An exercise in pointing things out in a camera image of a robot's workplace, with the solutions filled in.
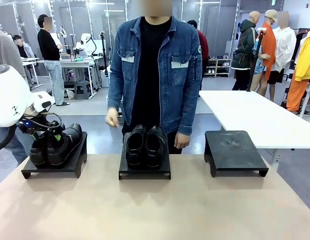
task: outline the beige cap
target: beige cap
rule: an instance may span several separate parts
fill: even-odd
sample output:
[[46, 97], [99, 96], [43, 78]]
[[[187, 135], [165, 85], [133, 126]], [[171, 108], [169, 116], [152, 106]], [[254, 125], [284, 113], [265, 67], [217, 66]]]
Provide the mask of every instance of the beige cap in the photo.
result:
[[265, 17], [269, 17], [270, 19], [273, 19], [275, 22], [277, 21], [277, 11], [276, 10], [268, 10], [265, 12]]

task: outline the shoe rack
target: shoe rack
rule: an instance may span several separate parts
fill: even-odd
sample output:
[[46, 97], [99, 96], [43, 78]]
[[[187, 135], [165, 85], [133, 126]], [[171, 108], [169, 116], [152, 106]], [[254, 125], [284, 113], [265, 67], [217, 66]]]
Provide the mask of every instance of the shoe rack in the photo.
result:
[[[206, 73], [204, 74], [205, 77], [229, 77], [230, 68], [231, 68], [231, 58], [221, 58], [221, 59], [209, 59], [208, 64], [212, 66], [206, 67]], [[227, 66], [219, 66], [218, 64], [227, 63]]]

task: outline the yellow hoodie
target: yellow hoodie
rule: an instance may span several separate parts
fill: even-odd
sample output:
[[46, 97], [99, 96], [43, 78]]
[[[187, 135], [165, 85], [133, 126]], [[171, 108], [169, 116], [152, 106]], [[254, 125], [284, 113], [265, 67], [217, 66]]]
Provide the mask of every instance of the yellow hoodie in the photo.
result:
[[300, 50], [295, 71], [295, 81], [310, 79], [310, 34], [307, 35], [302, 49]]

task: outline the light blue jeans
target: light blue jeans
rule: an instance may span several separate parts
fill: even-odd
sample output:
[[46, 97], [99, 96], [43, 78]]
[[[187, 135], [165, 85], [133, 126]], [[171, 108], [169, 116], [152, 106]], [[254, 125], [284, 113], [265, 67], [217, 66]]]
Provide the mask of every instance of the light blue jeans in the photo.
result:
[[65, 86], [60, 61], [45, 60], [44, 64], [50, 75], [56, 105], [61, 105], [64, 102]]
[[[6, 138], [8, 130], [8, 127], [0, 127], [0, 142]], [[23, 134], [20, 129], [17, 128], [13, 139], [5, 149], [11, 151], [19, 165], [29, 156], [34, 140], [32, 136]]]

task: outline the red shirt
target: red shirt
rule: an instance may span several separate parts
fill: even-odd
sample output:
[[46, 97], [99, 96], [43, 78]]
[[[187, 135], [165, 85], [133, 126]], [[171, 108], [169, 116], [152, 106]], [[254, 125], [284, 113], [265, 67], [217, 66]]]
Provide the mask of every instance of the red shirt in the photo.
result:
[[208, 43], [207, 43], [207, 38], [206, 36], [199, 30], [197, 30], [198, 36], [199, 36], [199, 41], [201, 45], [201, 54], [203, 56], [203, 60], [208, 59]]

